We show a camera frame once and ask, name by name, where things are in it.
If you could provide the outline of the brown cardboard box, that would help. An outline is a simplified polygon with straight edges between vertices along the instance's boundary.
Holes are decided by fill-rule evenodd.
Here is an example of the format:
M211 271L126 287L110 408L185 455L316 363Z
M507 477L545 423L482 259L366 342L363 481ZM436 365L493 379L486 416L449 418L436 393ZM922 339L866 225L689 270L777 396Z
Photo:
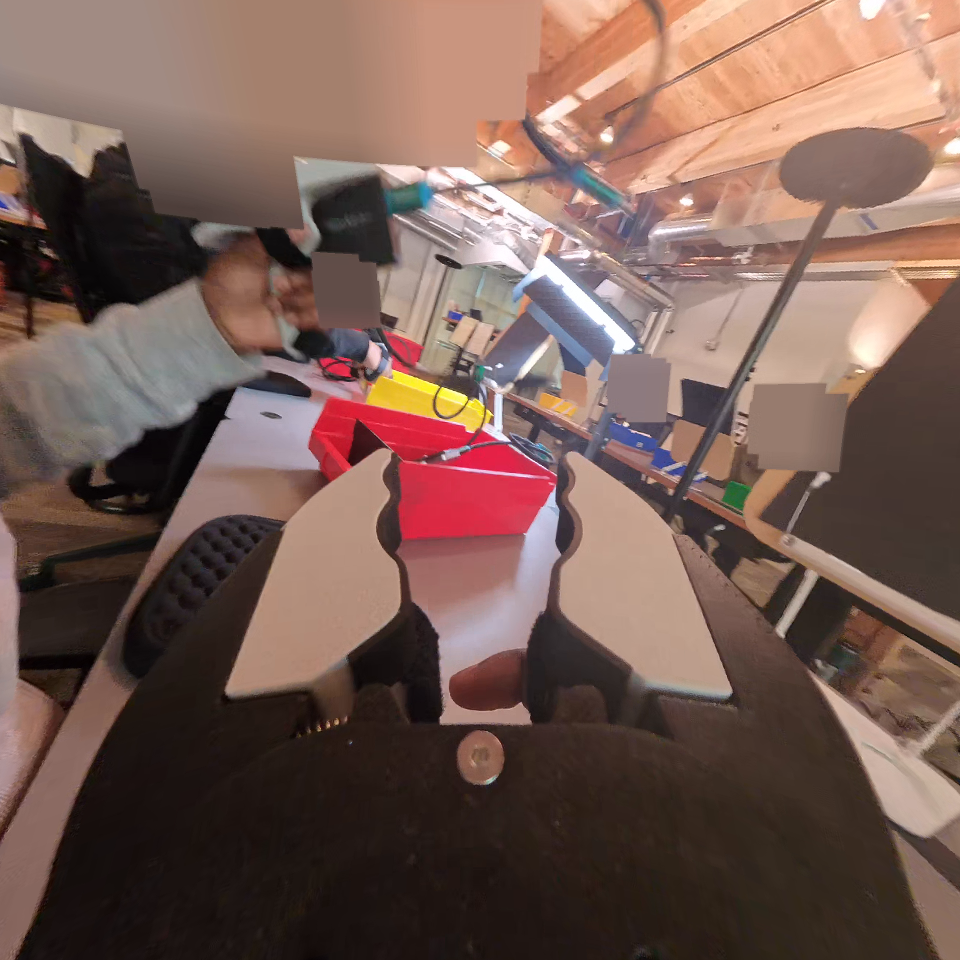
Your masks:
M675 462L688 463L697 450L706 428L677 419L672 424L669 436L670 455ZM737 457L738 444L729 434L719 433L706 452L699 473L717 482L725 483L732 479Z

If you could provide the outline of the black bin divider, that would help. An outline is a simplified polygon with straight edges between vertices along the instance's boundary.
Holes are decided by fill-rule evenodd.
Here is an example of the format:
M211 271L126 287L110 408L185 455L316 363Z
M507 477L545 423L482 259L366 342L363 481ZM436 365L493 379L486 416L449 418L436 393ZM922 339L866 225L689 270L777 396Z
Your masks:
M357 467L370 456L379 451L387 451L391 457L398 456L397 452L378 433L361 419L354 421L352 438L346 455L346 461L351 468Z

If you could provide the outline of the black square hdmi hub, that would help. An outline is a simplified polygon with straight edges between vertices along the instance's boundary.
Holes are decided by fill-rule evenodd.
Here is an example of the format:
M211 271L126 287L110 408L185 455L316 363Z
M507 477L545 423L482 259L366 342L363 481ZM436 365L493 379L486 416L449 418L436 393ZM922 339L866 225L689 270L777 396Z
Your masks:
M313 187L309 213L318 233L316 253L354 256L376 267L396 263L391 215L378 173Z

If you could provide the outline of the wooden office desk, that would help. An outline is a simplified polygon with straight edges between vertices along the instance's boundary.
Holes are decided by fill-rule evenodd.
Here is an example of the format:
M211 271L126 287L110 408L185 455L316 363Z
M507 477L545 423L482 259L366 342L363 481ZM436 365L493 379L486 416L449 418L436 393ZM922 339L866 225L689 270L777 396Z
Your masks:
M534 426L546 428L546 425L549 424L582 440L589 441L592 438L591 431L576 423L571 417L547 409L534 400L511 392L507 392L503 399L505 402L511 402L530 411L534 417ZM674 491L679 483L678 479L654 467L652 453L632 449L612 439L604 442L602 452L609 458L616 460L636 473L642 474L652 483L669 491ZM686 495L686 501L696 503L703 509L711 511L722 522L730 523L744 531L748 530L742 513L725 504L722 501L722 495L723 490L720 486L716 486L712 482L702 482L691 486Z

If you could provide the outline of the person's left forearm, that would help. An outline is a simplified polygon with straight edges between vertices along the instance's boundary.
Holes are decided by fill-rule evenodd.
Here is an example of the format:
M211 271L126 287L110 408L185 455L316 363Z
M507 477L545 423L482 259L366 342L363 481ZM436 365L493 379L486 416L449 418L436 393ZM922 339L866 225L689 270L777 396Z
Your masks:
M7 498L109 461L154 429L188 420L214 394L255 379L191 280L90 325L65 323L1 354L1 490Z

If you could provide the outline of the black office chair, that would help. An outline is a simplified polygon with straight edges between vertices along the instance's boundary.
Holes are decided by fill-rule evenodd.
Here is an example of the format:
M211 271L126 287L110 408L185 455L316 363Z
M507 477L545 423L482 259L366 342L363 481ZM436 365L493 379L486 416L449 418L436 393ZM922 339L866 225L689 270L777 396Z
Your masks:
M28 134L19 135L19 146L30 205L45 225L86 325L111 306L142 304L206 268L207 258L191 235L193 223L154 210L147 192L138 188L125 145L98 151L85 176ZM182 424L146 433L102 464L104 484L93 482L94 465L76 469L68 477L70 492L103 513L171 510L233 395L233 390L215 392Z

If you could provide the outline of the blue plastic bin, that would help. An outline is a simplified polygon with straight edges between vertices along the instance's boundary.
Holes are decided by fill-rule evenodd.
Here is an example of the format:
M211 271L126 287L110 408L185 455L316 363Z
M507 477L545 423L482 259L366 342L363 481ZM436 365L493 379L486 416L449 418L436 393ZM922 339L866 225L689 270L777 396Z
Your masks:
M663 448L655 437L634 430L616 420L609 424L607 438L630 450L651 453L653 468L674 478L680 478L687 466L685 462L676 461L669 450Z

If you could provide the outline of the overhead desk lamp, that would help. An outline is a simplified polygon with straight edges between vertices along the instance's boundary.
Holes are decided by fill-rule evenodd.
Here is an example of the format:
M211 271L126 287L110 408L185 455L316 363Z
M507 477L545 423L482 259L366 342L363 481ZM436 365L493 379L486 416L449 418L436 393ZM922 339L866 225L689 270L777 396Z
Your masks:
M606 369L618 354L641 354L637 331L616 307L585 286L553 253L546 252L511 292L524 308L584 368Z

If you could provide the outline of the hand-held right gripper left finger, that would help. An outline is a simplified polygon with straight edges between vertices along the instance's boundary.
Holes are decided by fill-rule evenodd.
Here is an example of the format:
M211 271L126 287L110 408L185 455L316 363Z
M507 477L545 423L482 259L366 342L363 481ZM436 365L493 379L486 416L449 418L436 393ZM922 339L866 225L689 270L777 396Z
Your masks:
M398 555L399 461L366 456L287 521L224 687L229 700L353 700L350 657L412 616Z

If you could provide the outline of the black panel with wooden edge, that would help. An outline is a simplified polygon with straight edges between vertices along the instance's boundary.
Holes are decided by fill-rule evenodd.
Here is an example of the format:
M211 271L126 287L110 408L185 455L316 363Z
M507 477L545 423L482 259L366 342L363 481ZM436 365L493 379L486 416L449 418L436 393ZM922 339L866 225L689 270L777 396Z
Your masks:
M510 392L554 343L534 308L525 309L486 350L482 358L486 385L498 393Z
M953 651L959 623L959 280L848 403L841 470L768 470L750 534Z

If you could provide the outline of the silver air duct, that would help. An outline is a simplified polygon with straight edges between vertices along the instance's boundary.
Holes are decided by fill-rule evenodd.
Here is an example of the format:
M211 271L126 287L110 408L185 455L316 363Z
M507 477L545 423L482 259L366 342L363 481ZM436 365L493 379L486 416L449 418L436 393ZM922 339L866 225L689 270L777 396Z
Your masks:
M729 250L786 244L804 239L820 209L815 202L792 198L781 188L723 198L709 215L663 221L649 234L641 261L677 262L679 248L714 243ZM824 237L860 238L957 221L959 184L918 189L898 200L873 207L843 208L835 213Z

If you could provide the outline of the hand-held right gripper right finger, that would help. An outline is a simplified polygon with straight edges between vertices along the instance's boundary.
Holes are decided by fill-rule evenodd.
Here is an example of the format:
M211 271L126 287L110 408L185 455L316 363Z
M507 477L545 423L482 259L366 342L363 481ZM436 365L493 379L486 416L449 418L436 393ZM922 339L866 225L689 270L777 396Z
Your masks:
M556 504L547 606L558 623L631 699L731 699L678 539L654 508L577 452L558 464Z

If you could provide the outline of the black foam wrist pad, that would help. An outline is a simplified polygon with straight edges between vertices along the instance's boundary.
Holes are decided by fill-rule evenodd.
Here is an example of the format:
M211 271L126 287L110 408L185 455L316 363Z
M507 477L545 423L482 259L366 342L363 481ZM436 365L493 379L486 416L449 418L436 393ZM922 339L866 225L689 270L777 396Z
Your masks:
M189 534L140 598L128 620L122 664L142 679L246 558L282 520L253 514L213 518Z

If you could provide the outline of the black round-top light stand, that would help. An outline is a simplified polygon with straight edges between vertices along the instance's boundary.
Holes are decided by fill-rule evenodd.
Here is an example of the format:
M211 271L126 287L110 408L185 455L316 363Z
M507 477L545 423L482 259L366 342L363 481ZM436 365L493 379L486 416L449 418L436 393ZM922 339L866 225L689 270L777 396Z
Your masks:
M436 338L436 327L441 317L442 306L446 302L445 296L450 286L450 276L463 269L463 264L448 254L437 253L435 254L435 260L440 267L440 272L433 302L426 318L426 326L422 338L422 349L418 361L419 368L427 372L429 372L431 346Z
M682 508L714 438L747 382L787 304L801 282L834 214L843 209L884 205L906 197L930 174L927 146L894 129L850 127L807 138L787 151L779 167L780 183L794 199L820 205L808 234L780 282L775 295L739 362L719 405L705 426L702 439L686 464L663 520L671 524Z

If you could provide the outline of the yellow plastic bin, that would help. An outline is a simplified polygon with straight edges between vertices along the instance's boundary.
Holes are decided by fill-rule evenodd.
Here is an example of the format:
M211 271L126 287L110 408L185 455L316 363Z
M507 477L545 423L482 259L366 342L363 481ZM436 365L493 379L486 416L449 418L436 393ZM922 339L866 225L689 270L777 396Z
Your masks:
M378 378L366 391L367 405L459 424L470 430L492 422L493 414L478 395L466 395L448 387L395 370Z

